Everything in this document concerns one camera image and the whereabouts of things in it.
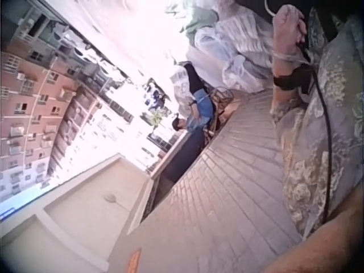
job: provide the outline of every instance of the chair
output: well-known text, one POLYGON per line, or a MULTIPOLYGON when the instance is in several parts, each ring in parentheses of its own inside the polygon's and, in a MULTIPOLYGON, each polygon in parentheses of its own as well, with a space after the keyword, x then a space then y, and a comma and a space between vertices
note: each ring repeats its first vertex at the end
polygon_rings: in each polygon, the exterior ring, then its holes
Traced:
POLYGON ((220 116, 225 112, 225 108, 230 104, 233 99, 234 95, 230 89, 226 89, 224 92, 215 88, 209 93, 209 97, 212 101, 214 117, 209 122, 204 130, 205 134, 205 145, 207 145, 215 136, 215 133, 220 130, 221 120, 220 116))

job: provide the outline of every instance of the orange label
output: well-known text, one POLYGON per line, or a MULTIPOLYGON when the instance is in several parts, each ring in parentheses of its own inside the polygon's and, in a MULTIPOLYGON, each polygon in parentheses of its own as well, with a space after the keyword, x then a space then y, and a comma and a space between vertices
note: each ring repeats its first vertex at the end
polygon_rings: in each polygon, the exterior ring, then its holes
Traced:
POLYGON ((138 249, 133 255, 130 257, 129 266, 127 268, 127 273, 137 273, 138 265, 140 259, 140 252, 142 249, 138 249))

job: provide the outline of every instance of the person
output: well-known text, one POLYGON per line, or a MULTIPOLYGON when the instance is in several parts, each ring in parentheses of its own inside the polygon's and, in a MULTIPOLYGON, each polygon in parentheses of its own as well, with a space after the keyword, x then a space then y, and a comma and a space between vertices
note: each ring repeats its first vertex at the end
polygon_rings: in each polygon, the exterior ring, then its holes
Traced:
POLYGON ((198 76, 195 68, 190 62, 183 64, 187 71, 189 81, 189 91, 194 96, 194 100, 189 102, 191 114, 187 119, 177 117, 172 121, 172 127, 175 131, 186 129, 190 133, 197 128, 205 127, 213 118, 213 105, 205 86, 198 76))
MULTIPOLYGON (((307 34, 303 14, 284 5, 273 18, 273 75, 289 76, 303 58, 297 43, 307 34)), ((328 176, 328 135, 324 108, 314 85, 305 104, 297 88, 274 86, 270 114, 283 151, 283 194, 304 242, 264 273, 341 272, 363 242, 363 26, 349 16, 338 35, 320 50, 318 85, 332 132, 329 217, 322 218, 328 176)))

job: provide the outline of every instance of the tiled floor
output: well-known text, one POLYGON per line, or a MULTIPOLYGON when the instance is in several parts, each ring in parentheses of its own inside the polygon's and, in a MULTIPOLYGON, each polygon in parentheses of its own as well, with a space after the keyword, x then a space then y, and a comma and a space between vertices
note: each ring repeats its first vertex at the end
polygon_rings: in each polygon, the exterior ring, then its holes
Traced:
POLYGON ((271 92, 251 95, 173 187, 110 256, 127 272, 260 272, 300 242, 282 198, 282 155, 268 110, 271 92))

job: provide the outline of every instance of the cap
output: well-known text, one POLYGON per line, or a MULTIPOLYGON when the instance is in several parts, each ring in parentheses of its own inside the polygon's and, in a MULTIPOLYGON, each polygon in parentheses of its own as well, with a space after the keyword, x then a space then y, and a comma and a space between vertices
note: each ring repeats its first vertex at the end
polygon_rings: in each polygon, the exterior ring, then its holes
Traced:
POLYGON ((178 118, 178 114, 177 114, 177 117, 172 121, 172 127, 177 132, 180 130, 180 128, 178 126, 179 122, 180 122, 180 119, 178 118))

